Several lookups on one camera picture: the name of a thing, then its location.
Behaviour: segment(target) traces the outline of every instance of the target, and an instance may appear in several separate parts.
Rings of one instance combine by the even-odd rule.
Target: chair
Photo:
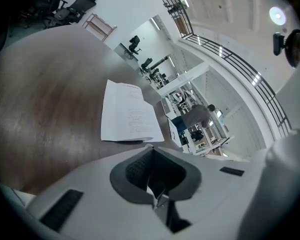
[[[37,0],[34,3],[34,8],[39,11],[39,15],[49,15],[58,9],[61,0]]]
[[[138,44],[140,43],[140,39],[137,35],[135,35],[133,38],[129,41],[131,44],[129,45],[128,49],[124,51],[125,54],[129,55],[129,59],[132,60],[134,58],[133,54],[139,54],[139,51],[142,51],[141,49],[136,50]]]
[[[139,54],[138,52],[142,51],[141,49],[136,51],[136,48],[137,48],[138,44],[140,43],[139,37],[137,35],[135,35],[133,38],[130,39],[130,43],[131,43],[129,45],[130,52],[138,55]]]
[[[69,25],[72,23],[78,23],[86,11],[91,9],[96,5],[96,0],[75,0],[72,5],[64,8],[64,4],[67,4],[66,1],[62,0],[63,4],[60,9],[56,10],[53,18],[48,17],[47,19],[51,20],[48,27],[56,27]]]
[[[152,58],[147,58],[146,61],[141,64],[141,68],[145,71],[148,72],[149,70],[146,68],[150,63],[152,62]]]

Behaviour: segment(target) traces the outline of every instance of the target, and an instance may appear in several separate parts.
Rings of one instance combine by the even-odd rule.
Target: black rubber pad
[[[40,221],[48,228],[59,231],[83,194],[83,192],[77,190],[68,190]]]
[[[242,176],[245,173],[244,170],[238,170],[229,167],[222,167],[220,171],[227,174],[237,175],[237,176]]]

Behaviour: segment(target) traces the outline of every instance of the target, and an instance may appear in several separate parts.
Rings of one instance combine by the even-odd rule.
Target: railing
[[[185,37],[185,39],[220,56],[223,60],[225,60],[236,70],[238,70],[250,82],[250,84],[254,86],[256,91],[260,94],[260,96],[266,103],[276,122],[281,136],[285,137],[289,134],[291,125],[285,112],[281,108],[276,98],[276,93],[274,92],[274,90],[272,90],[270,85],[258,71],[256,71],[249,63],[247,63],[239,55],[223,47],[219,43],[216,43],[214,41],[211,41],[207,38],[195,34],[187,36]]]
[[[189,17],[186,13],[186,6],[183,5],[181,0],[163,0],[164,6],[172,16],[178,30],[180,37],[186,38],[193,35],[194,31],[190,24]]]

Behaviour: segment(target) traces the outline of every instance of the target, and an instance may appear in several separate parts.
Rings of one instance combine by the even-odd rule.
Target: wooden table
[[[160,96],[147,81],[82,27],[61,26],[0,53],[0,181],[38,194],[80,165],[143,147],[101,141],[108,79],[142,89],[165,139],[153,145],[177,149]]]

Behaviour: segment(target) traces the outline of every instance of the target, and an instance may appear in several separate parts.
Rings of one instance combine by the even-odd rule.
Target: gray shirt
[[[188,113],[181,116],[185,126],[190,128],[201,122],[202,127],[206,128],[210,119],[210,112],[204,105],[193,105]]]

